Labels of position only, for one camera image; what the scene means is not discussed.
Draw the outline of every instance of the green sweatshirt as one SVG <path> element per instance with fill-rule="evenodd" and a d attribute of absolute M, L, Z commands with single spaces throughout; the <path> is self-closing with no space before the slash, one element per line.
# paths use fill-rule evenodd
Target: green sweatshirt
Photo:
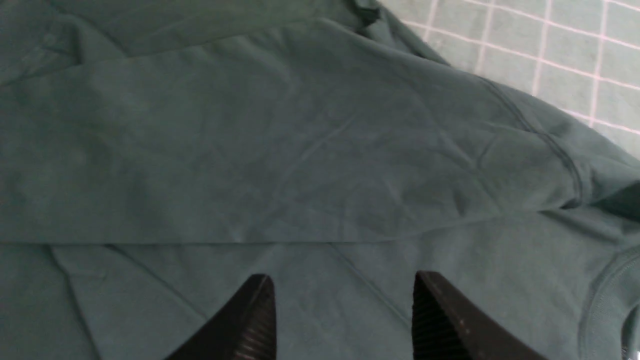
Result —
<path fill-rule="evenodd" d="M 640 162 L 348 0 L 0 3 L 0 358 L 159 360 L 250 274 L 278 359 L 411 359 L 416 271 L 637 346 Z"/>

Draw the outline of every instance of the dark green fabric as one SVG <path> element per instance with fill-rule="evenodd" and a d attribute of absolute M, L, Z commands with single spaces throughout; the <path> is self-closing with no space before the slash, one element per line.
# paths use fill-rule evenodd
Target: dark green fabric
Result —
<path fill-rule="evenodd" d="M 17 4 L 3 359 L 162 359 L 254 273 L 279 359 L 410 359 L 417 270 L 549 359 L 635 343 L 640 162 L 375 3 Z"/>

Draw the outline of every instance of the stitched seam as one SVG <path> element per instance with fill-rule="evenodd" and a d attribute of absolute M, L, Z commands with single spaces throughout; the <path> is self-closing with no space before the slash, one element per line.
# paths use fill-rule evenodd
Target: stitched seam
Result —
<path fill-rule="evenodd" d="M 502 101 L 502 103 L 505 106 L 507 106 L 507 108 L 511 111 L 513 115 L 515 115 L 518 121 L 522 123 L 522 125 L 525 127 L 527 131 L 538 135 L 545 143 L 547 143 L 547 145 L 549 146 L 549 149 L 560 159 L 564 167 L 569 171 L 572 177 L 573 190 L 576 194 L 576 199 L 575 199 L 575 204 L 573 204 L 573 201 L 572 201 L 572 203 L 568 204 L 567 206 L 578 207 L 582 205 L 584 201 L 584 186 L 582 184 L 582 179 L 580 178 L 580 173 L 578 171 L 578 168 L 573 162 L 573 159 L 571 158 L 571 156 L 569 156 L 569 154 L 567 154 L 564 151 L 564 149 L 549 134 L 543 131 L 538 131 L 533 125 L 531 125 L 527 121 L 525 116 L 522 114 L 518 106 L 513 104 L 511 99 L 508 97 L 508 95 L 505 94 L 502 90 L 500 90 L 500 88 L 495 86 L 495 84 L 493 84 L 491 81 L 488 81 L 487 79 L 484 79 L 481 77 L 478 77 L 478 78 L 484 83 L 486 83 L 489 86 L 490 90 L 493 90 L 492 92 Z"/>
<path fill-rule="evenodd" d="M 627 272 L 628 269 L 626 267 L 632 263 L 635 263 L 640 259 L 640 247 L 635 247 L 632 250 L 626 252 L 626 254 L 635 253 L 631 256 L 630 259 L 620 261 L 620 264 L 616 264 L 620 259 L 619 256 L 616 256 L 601 272 L 600 275 L 596 278 L 596 284 L 593 287 L 593 292 L 591 296 L 587 299 L 587 305 L 583 310 L 583 314 L 580 318 L 580 325 L 578 329 L 578 346 L 579 346 L 579 357 L 581 359 L 589 359 L 591 358 L 591 354 L 587 353 L 589 347 L 589 339 L 592 328 L 592 319 L 598 314 L 598 305 L 602 303 L 602 299 L 604 295 L 607 293 L 609 287 L 613 284 L 613 282 L 621 275 Z"/>

